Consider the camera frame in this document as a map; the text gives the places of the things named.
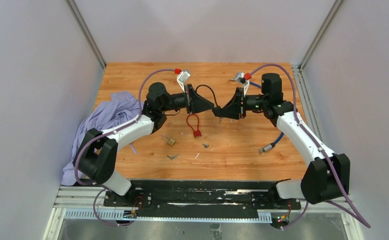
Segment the red cable lock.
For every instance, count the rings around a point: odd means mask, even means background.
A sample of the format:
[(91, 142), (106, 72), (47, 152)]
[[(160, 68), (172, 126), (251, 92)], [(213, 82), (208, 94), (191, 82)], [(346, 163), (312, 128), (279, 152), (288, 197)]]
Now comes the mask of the red cable lock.
[(195, 139), (201, 138), (202, 132), (200, 131), (200, 118), (197, 114), (189, 114), (186, 117), (186, 124), (191, 128), (193, 137)]

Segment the brass padlock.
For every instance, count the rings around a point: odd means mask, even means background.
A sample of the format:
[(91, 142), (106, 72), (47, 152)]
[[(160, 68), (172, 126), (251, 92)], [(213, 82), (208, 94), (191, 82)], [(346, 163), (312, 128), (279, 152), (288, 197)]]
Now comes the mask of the brass padlock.
[(166, 135), (166, 134), (163, 134), (161, 136), (161, 138), (167, 143), (169, 144), (170, 146), (173, 146), (175, 143), (176, 143), (176, 140), (173, 139), (172, 137)]

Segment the brass padlock keys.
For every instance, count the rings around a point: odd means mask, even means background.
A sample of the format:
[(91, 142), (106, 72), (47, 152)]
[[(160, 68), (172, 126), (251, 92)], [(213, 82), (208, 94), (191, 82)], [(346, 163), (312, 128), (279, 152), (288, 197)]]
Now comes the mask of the brass padlock keys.
[(178, 156), (179, 156), (179, 154), (167, 155), (167, 157), (168, 157), (171, 161), (175, 160)]

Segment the black cable lock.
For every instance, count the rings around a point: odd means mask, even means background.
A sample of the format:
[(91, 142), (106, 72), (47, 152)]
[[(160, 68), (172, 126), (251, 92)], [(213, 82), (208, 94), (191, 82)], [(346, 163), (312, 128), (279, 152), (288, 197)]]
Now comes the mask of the black cable lock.
[(218, 104), (216, 93), (214, 92), (213, 88), (207, 84), (200, 84), (196, 86), (195, 92), (202, 94), (205, 98), (208, 98), (211, 102), (213, 102), (214, 107), (210, 111), (216, 118), (220, 118), (217, 113), (219, 104)]

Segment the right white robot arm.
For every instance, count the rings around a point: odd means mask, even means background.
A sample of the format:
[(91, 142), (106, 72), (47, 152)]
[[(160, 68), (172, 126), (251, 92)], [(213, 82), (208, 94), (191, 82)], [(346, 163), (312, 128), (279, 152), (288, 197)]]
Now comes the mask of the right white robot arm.
[(336, 154), (302, 120), (296, 107), (284, 100), (282, 79), (277, 73), (261, 77), (261, 94), (247, 95), (247, 87), (238, 87), (224, 107), (215, 107), (216, 117), (239, 120), (247, 111), (262, 112), (292, 142), (307, 170), (301, 180), (282, 180), (274, 184), (268, 202), (282, 208), (289, 199), (304, 199), (318, 204), (349, 193), (351, 162), (345, 154)]

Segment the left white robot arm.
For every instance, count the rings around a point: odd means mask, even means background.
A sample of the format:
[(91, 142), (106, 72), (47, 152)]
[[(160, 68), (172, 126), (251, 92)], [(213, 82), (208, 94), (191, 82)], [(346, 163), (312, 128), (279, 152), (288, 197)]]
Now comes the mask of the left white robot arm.
[(130, 180), (116, 169), (117, 153), (130, 143), (158, 131), (167, 120), (167, 111), (186, 109), (189, 115), (212, 110), (214, 103), (196, 93), (191, 84), (181, 93), (170, 94), (161, 82), (148, 88), (142, 111), (135, 118), (104, 131), (90, 129), (84, 136), (73, 161), (74, 169), (95, 184), (116, 193), (116, 200), (124, 207), (131, 206), (136, 193)]

